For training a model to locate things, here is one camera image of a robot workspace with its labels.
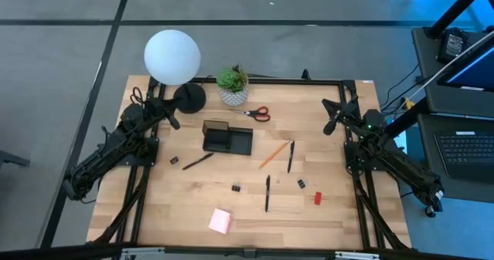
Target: wooden tabletop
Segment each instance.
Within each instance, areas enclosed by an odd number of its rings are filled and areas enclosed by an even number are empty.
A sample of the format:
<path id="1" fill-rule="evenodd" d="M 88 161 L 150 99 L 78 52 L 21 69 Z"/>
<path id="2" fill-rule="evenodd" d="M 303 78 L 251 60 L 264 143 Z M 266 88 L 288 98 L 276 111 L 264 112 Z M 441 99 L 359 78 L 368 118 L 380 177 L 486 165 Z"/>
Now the wooden tabletop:
<path id="1" fill-rule="evenodd" d="M 134 86 L 143 92 L 149 76 L 129 76 L 120 112 L 130 104 Z M 328 121 L 322 98 L 339 101 L 336 86 L 250 84 L 248 102 L 239 109 L 267 106 L 271 120 L 259 123 L 228 111 L 214 83 L 204 86 L 207 102 L 198 113 L 176 112 L 180 130 L 160 123 L 159 155 L 151 169 L 140 227 L 139 243 L 205 247 L 257 247 L 306 249 L 361 249 L 355 193 L 344 168 L 344 130 L 337 125 L 331 136 L 323 134 Z M 168 87 L 165 96 L 173 96 Z M 362 114 L 378 108 L 374 84 L 357 81 Z M 216 153 L 183 171 L 181 168 L 206 153 L 202 150 L 204 120 L 228 121 L 231 127 L 254 129 L 252 155 Z M 289 146 L 263 169 L 259 165 L 286 140 L 296 141 L 293 165 L 286 173 Z M 180 160 L 172 165 L 170 159 Z M 129 167 L 116 167 L 103 179 L 87 240 L 103 233 L 122 206 Z M 264 211 L 266 177 L 271 176 L 269 212 Z M 380 213 L 402 242 L 410 245 L 398 186 L 384 172 L 373 172 Z M 300 189 L 297 180 L 306 182 Z M 232 185 L 241 186 L 239 193 Z M 320 205 L 315 193 L 323 194 Z M 215 208 L 233 214 L 227 235 L 208 228 Z M 133 213 L 127 222 L 127 236 Z M 375 245 L 372 219 L 367 213 L 371 243 Z"/>

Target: pencil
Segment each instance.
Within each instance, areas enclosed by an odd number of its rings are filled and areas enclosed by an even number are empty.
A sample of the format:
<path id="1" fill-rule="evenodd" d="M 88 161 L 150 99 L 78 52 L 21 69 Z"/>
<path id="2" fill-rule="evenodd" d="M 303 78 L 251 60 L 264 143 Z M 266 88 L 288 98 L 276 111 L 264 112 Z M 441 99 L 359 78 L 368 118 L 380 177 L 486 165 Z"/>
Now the pencil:
<path id="1" fill-rule="evenodd" d="M 282 146 L 280 146 L 278 148 L 278 150 L 275 151 L 275 153 L 271 154 L 271 156 L 269 156 L 265 161 L 264 163 L 262 163 L 260 166 L 259 166 L 259 169 L 261 169 L 262 167 L 264 167 L 270 160 L 272 160 L 280 151 L 281 149 L 283 149 L 290 141 L 292 140 L 287 140 L 284 144 L 282 144 Z"/>

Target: white plant pot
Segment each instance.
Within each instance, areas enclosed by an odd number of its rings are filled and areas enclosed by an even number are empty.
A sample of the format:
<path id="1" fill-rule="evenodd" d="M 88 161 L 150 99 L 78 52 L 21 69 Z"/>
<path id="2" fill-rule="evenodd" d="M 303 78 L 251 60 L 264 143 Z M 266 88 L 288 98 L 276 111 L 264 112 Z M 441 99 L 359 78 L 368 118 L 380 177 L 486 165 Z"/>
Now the white plant pot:
<path id="1" fill-rule="evenodd" d="M 242 91 L 238 91 L 236 93 L 230 92 L 228 90 L 219 89 L 219 94 L 222 97 L 223 102 L 229 106 L 240 106 L 245 101 L 247 101 L 247 96 L 249 95 L 249 91 L 247 86 Z"/>

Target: lamp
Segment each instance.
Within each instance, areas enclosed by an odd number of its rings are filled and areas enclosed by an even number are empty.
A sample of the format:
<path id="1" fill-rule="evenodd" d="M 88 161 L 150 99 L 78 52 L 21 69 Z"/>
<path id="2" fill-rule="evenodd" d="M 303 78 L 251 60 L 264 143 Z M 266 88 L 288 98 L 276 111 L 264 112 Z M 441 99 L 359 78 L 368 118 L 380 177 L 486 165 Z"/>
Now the lamp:
<path id="1" fill-rule="evenodd" d="M 201 52 L 187 34 L 164 30 L 153 35 L 144 49 L 147 71 L 160 83 L 180 86 L 174 94 L 179 98 L 177 108 L 182 113 L 197 113 L 206 104 L 202 87 L 187 83 L 199 70 Z"/>

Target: pink sticky note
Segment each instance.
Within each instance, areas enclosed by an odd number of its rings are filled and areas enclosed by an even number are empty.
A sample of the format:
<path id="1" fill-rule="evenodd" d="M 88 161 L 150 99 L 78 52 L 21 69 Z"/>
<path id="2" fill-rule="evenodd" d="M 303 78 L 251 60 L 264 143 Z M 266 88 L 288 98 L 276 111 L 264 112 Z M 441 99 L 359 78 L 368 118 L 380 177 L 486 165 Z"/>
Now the pink sticky note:
<path id="1" fill-rule="evenodd" d="M 222 234 L 226 234 L 231 222 L 232 214 L 227 211 L 215 209 L 211 221 L 209 222 L 209 228 Z"/>

